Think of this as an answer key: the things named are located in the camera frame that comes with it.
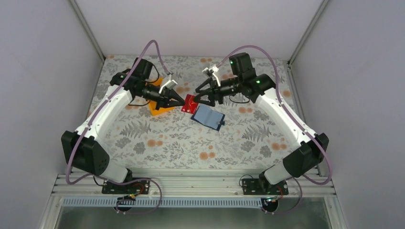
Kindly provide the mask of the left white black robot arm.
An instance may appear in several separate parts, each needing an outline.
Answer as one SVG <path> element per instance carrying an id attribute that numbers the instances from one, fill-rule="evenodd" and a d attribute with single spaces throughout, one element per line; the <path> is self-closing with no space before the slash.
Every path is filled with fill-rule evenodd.
<path id="1" fill-rule="evenodd" d="M 112 162 L 101 142 L 121 111 L 136 97 L 154 101 L 157 110 L 185 105 L 185 100 L 174 90 L 177 82 L 172 79 L 171 73 L 162 79 L 159 86 L 149 81 L 154 67 L 152 62 L 136 58 L 131 69 L 112 77 L 106 94 L 91 115 L 74 131 L 63 133 L 61 141 L 67 163 L 67 184 L 78 182 L 71 181 L 69 177 L 74 167 L 85 171 L 88 176 L 108 180 L 120 193 L 132 189 L 131 171 Z"/>

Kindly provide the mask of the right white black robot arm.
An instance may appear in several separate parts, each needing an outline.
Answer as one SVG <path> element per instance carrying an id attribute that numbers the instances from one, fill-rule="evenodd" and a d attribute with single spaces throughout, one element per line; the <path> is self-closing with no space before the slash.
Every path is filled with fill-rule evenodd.
<path id="1" fill-rule="evenodd" d="M 325 158 L 329 139 L 309 128 L 284 101 L 276 83 L 267 74 L 256 74 L 249 54 L 242 52 L 229 57 L 233 78 L 220 80 L 216 65 L 203 69 L 208 78 L 196 88 L 194 101 L 215 106 L 225 96 L 242 94 L 265 111 L 291 143 L 292 153 L 281 162 L 259 174 L 258 186 L 262 193 L 271 194 L 277 184 L 298 178 Z"/>

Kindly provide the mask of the blue card holder wallet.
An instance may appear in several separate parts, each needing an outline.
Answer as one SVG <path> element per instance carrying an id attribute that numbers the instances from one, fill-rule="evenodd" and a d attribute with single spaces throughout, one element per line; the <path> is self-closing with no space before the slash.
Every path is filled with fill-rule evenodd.
<path id="1" fill-rule="evenodd" d="M 212 110 L 209 106 L 200 105 L 191 116 L 191 120 L 210 129 L 219 131 L 225 125 L 225 114 Z"/>

